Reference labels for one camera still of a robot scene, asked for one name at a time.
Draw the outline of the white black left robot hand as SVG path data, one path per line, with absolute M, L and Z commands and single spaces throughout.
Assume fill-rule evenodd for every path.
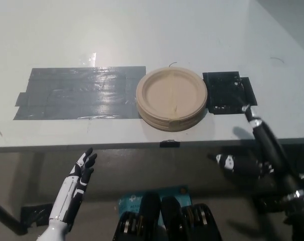
M 89 148 L 74 164 L 58 192 L 49 216 L 50 220 L 55 219 L 68 225 L 74 223 L 93 173 L 96 158 L 97 154 L 93 153 L 93 148 Z

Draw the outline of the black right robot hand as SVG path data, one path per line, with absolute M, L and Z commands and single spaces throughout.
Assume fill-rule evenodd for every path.
M 273 175 L 278 188 L 286 194 L 285 200 L 304 197 L 304 177 L 291 166 L 284 149 L 268 124 L 254 113 L 250 105 L 243 106 L 242 112 L 252 128 L 255 141 L 261 148 L 263 161 L 224 153 L 209 155 L 210 160 L 223 170 L 245 177 L 259 179 L 268 174 Z

